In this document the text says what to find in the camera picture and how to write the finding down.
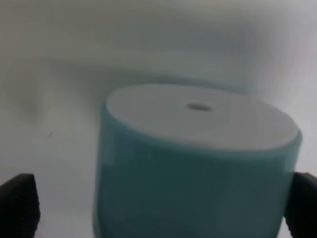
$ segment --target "tape roll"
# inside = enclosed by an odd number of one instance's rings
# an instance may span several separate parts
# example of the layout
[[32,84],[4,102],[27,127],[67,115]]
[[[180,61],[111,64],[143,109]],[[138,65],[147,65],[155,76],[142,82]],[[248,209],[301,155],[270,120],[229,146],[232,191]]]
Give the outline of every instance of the tape roll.
[[102,106],[97,238],[272,238],[302,141],[293,120],[246,96],[138,85]]

